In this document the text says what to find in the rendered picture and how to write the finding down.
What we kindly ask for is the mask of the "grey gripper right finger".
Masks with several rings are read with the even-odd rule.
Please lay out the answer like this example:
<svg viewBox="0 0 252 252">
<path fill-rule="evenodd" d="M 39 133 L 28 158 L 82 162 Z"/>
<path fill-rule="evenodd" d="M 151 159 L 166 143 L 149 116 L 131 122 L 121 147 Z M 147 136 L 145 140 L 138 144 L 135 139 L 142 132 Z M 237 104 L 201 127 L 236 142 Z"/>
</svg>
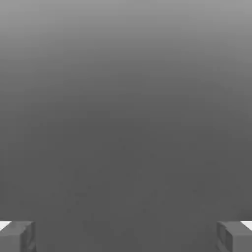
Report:
<svg viewBox="0 0 252 252">
<path fill-rule="evenodd" d="M 252 221 L 219 221 L 217 252 L 252 252 Z"/>
</svg>

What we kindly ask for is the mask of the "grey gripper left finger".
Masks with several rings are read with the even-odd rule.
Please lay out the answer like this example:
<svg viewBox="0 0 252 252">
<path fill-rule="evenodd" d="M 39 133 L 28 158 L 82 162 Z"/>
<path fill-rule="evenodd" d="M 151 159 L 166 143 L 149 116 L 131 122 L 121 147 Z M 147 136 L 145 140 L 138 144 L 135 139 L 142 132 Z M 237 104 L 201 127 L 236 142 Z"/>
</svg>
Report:
<svg viewBox="0 0 252 252">
<path fill-rule="evenodd" d="M 0 252 L 37 252 L 36 222 L 0 221 Z"/>
</svg>

